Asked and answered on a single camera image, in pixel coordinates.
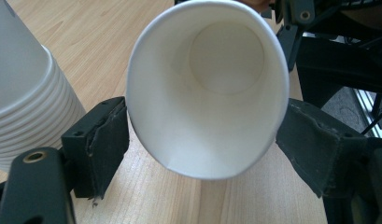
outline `wooden table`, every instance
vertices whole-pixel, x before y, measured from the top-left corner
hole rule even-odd
[[[172,0],[9,0],[89,111],[124,94],[134,42]],[[291,97],[301,98],[295,73]],[[7,178],[0,172],[0,182]],[[133,130],[103,200],[74,199],[78,223],[326,223],[322,200],[273,144],[244,174],[201,181],[164,169]]]

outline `wooden surface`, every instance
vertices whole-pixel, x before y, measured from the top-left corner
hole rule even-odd
[[[123,95],[134,42],[172,0],[9,0],[89,111]],[[296,74],[291,97],[301,98]],[[0,182],[7,176],[0,172]],[[326,223],[322,201],[276,146],[247,172],[201,181],[165,170],[131,130],[103,200],[74,199],[78,223]]]

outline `stack of paper cups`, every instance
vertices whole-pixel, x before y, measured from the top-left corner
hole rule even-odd
[[[50,51],[0,0],[0,169],[29,149],[59,148],[84,114]]]

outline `wood grain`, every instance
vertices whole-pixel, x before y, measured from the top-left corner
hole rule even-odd
[[[123,95],[146,25],[171,0],[9,0],[64,70],[86,110]],[[291,96],[301,98],[296,73]],[[7,178],[0,172],[0,182]],[[78,223],[326,223],[322,201],[273,144],[245,173],[201,181],[164,169],[131,129],[129,151],[103,200],[74,199]]]

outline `black cable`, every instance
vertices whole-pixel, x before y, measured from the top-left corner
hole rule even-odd
[[[364,131],[362,131],[361,134],[366,134],[368,133],[369,131],[371,131],[371,129],[382,119],[382,113],[379,114],[379,116],[377,116],[376,119],[374,119],[374,121],[372,121],[372,123],[370,125],[368,125],[368,127],[365,128]]]

